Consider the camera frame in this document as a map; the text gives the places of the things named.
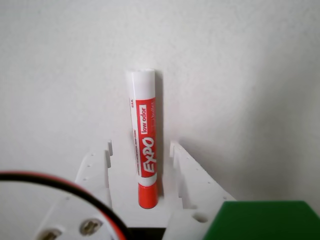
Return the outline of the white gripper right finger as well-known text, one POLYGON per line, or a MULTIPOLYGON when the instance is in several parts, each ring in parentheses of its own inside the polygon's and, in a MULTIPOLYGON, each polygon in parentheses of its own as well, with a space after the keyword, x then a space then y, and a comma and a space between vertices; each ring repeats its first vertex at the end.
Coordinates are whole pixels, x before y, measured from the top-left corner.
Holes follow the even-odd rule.
POLYGON ((170 143, 177 204, 171 211, 165 240, 202 240, 225 201, 224 190, 178 142, 170 143))

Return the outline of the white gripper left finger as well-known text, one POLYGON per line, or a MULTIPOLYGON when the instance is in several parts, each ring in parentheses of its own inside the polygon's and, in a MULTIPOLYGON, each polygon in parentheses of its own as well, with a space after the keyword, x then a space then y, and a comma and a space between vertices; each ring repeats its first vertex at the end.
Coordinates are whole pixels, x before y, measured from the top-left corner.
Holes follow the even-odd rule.
POLYGON ((112 141, 94 145, 82 159, 75 183, 108 207, 112 207, 108 170, 113 156, 112 141))

